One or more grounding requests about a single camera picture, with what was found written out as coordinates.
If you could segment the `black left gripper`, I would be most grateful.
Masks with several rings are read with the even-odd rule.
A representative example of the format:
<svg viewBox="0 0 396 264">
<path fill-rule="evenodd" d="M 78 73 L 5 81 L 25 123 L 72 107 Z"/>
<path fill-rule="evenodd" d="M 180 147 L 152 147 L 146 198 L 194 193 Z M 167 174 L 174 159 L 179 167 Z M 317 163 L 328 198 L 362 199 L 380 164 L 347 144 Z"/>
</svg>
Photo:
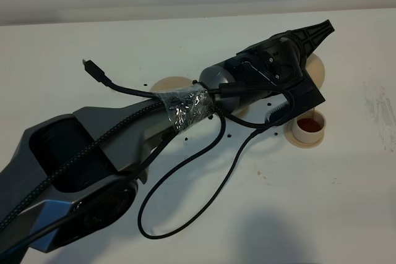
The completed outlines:
<svg viewBox="0 0 396 264">
<path fill-rule="evenodd" d="M 245 85 L 308 91 L 307 58 L 333 32 L 330 20 L 288 30 L 256 43 L 227 60 L 227 71 Z"/>
</svg>

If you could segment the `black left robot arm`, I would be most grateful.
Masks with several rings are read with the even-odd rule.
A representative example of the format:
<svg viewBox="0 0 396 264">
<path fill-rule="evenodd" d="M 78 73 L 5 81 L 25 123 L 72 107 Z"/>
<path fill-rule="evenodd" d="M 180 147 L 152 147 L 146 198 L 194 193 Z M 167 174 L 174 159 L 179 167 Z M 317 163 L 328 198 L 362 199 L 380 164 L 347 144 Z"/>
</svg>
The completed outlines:
<svg viewBox="0 0 396 264">
<path fill-rule="evenodd" d="M 324 102 L 311 54 L 334 32 L 329 20 L 271 36 L 204 69 L 189 86 L 143 92 L 85 71 L 120 93 L 124 108 L 86 107 L 27 129 L 1 172 L 1 253 L 47 252 L 105 228 L 131 207 L 147 169 L 179 134 L 212 116 L 252 128 L 280 126 Z"/>
</svg>

